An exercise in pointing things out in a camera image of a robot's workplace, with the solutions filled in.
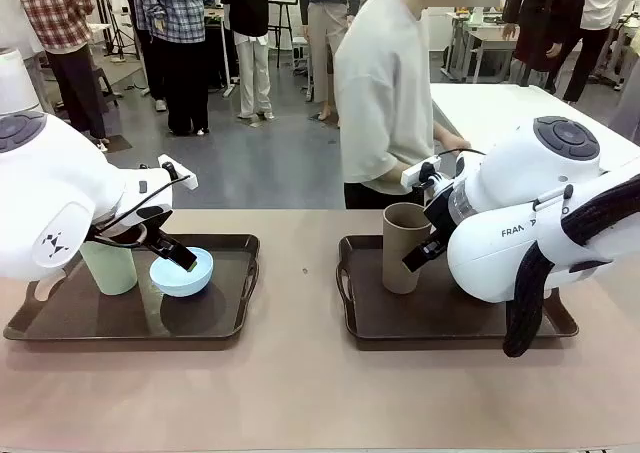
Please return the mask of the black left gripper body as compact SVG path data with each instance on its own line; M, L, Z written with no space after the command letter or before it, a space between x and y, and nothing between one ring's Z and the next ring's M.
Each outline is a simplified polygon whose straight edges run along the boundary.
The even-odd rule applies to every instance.
M162 226L172 215L172 209L163 210L159 206L143 208L143 221L139 224L141 236L134 242L135 247L172 248L174 240L162 230Z

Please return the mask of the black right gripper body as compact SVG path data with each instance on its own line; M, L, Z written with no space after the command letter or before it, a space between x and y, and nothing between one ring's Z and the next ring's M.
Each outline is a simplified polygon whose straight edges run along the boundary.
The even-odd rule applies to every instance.
M457 227L453 214L449 211L449 197L453 190L453 186L449 185L440 191L424 210L424 215L431 225L430 234L440 244L447 244Z

